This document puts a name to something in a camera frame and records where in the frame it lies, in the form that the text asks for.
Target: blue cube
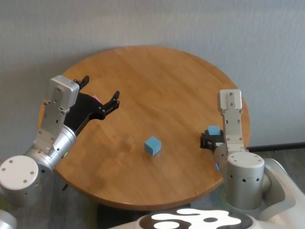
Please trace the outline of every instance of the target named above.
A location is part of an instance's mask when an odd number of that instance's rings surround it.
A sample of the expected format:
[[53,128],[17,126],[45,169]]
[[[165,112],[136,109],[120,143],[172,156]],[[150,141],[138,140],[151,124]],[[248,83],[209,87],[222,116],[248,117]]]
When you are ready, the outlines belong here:
[[145,142],[144,149],[151,156],[155,156],[161,150],[161,142],[152,136]]
[[208,126],[209,135],[220,135],[220,127],[216,125]]

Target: gray floor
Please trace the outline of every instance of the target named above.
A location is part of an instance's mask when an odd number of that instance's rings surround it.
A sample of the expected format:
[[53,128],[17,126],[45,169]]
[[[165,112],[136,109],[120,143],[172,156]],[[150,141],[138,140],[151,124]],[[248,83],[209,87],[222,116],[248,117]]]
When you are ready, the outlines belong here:
[[[303,179],[305,149],[258,154],[280,162],[300,189],[305,192]],[[60,176],[54,174],[49,180],[44,181],[44,192],[34,206],[15,208],[0,198],[0,207],[17,218],[18,229],[96,229],[98,204],[71,187],[63,191],[63,187],[64,182]],[[221,185],[210,195],[191,203],[191,206],[228,209],[224,196],[225,189]]]

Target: cylindrical joint housing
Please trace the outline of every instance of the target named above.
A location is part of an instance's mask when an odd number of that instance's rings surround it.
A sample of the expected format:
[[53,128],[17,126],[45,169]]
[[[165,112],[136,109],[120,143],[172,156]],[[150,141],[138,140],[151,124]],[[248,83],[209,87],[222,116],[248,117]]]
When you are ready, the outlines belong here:
[[236,152],[227,159],[227,201],[239,209],[253,210],[262,203],[264,160],[252,153]]
[[15,206],[29,206],[41,193],[39,170],[28,156],[13,156],[0,166],[0,185],[8,201]]
[[74,132],[63,125],[50,152],[42,152],[33,145],[24,155],[33,158],[38,164],[39,170],[43,173],[52,173],[75,141]]
[[17,220],[11,214],[0,209],[0,229],[17,229]]

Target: pink object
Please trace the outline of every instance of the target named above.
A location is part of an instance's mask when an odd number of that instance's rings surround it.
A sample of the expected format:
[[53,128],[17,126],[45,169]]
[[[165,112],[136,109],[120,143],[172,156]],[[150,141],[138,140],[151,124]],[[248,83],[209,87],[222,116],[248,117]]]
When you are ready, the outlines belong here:
[[92,97],[95,98],[97,101],[99,101],[101,103],[101,101],[99,100],[99,98],[96,95],[94,95]]

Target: round table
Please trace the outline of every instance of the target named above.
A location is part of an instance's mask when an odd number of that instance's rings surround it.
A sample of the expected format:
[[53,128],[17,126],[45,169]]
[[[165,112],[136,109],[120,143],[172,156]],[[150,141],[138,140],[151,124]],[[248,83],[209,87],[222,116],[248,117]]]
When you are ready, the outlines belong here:
[[[89,75],[81,92],[102,103],[120,91],[120,108],[90,121],[57,166],[70,186],[111,207],[160,210],[194,201],[222,183],[212,152],[199,147],[208,125],[223,128],[219,91],[236,88],[215,66],[170,48],[132,46],[88,57],[63,75]],[[244,100],[242,129],[246,147]],[[144,150],[151,136],[162,142],[155,156]]]

